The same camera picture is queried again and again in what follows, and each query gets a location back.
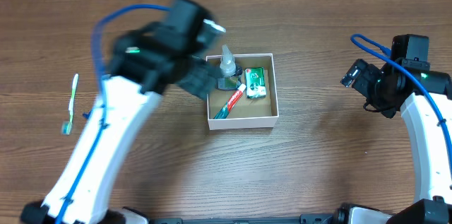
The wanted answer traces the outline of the blue disposable razor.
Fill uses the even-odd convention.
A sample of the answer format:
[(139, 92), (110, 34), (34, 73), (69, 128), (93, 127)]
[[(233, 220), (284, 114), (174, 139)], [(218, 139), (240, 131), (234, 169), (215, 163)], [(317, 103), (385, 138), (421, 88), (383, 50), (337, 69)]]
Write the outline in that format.
[(89, 118), (90, 118), (90, 114), (91, 114), (91, 111), (89, 111), (89, 112), (84, 112), (84, 113), (83, 113), (83, 117), (86, 118), (86, 119), (89, 119)]

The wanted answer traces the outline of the Colgate toothpaste tube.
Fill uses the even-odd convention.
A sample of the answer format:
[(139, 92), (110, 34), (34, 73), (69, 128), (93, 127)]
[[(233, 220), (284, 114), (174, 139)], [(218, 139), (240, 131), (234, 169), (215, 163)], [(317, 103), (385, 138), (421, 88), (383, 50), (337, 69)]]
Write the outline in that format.
[(220, 111), (214, 116), (214, 119), (225, 119), (228, 117), (234, 106), (243, 96), (244, 91), (246, 90), (246, 85), (241, 84), (238, 89), (232, 94), (229, 100), (225, 103), (225, 105), (220, 109)]

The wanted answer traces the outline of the blue mouthwash spray bottle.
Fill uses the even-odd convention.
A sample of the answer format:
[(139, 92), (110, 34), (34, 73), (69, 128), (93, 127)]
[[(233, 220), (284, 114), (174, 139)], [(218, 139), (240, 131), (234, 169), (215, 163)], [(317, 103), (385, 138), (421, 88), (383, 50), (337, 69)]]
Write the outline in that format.
[(237, 90), (242, 84), (242, 67), (235, 61), (235, 56), (227, 45), (222, 46), (220, 58), (222, 76), (217, 80), (216, 88), (223, 91)]

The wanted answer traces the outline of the green Dettol soap pack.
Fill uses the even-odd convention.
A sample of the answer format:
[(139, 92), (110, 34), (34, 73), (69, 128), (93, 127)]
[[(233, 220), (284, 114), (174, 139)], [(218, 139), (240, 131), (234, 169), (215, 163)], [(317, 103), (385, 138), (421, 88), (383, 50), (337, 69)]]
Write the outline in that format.
[(246, 97), (249, 99), (264, 98), (266, 96), (264, 68), (247, 68), (244, 70), (244, 76), (246, 81)]

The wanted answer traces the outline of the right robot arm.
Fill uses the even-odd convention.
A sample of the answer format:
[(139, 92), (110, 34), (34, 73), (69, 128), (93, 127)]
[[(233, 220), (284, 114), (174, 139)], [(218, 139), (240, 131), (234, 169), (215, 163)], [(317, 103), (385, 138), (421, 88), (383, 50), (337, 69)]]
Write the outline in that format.
[(361, 34), (350, 40), (384, 65), (358, 59), (340, 82), (365, 97), (365, 111), (389, 119), (401, 115), (410, 138), (415, 196), (411, 206), (396, 214), (343, 204), (328, 222), (450, 223), (451, 76), (431, 69), (427, 36), (397, 35), (391, 47)]

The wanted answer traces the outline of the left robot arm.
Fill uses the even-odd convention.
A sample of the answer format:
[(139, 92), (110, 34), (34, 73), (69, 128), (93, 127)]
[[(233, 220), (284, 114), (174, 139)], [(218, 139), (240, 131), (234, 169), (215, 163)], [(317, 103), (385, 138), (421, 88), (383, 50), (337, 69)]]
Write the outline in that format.
[(225, 29), (192, 0), (173, 0), (165, 17), (118, 37), (108, 64), (102, 60), (105, 26), (130, 5), (94, 27), (91, 53), (99, 93), (60, 178), (41, 201), (25, 205), (22, 223), (147, 223), (131, 208), (110, 209), (113, 185), (137, 133), (175, 84), (205, 99), (220, 71), (204, 58)]

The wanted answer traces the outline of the green white toothbrush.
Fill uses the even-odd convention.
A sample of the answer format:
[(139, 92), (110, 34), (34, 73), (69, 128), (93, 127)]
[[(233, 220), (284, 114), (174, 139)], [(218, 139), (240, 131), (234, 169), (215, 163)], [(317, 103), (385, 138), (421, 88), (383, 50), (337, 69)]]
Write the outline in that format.
[(68, 104), (69, 120), (65, 121), (61, 127), (61, 132), (63, 135), (69, 135), (72, 130), (73, 116), (74, 116), (74, 103), (75, 103), (76, 91), (77, 91), (77, 87), (78, 87), (78, 79), (79, 79), (79, 74), (76, 73), (72, 80), (71, 97), (70, 97), (69, 104)]

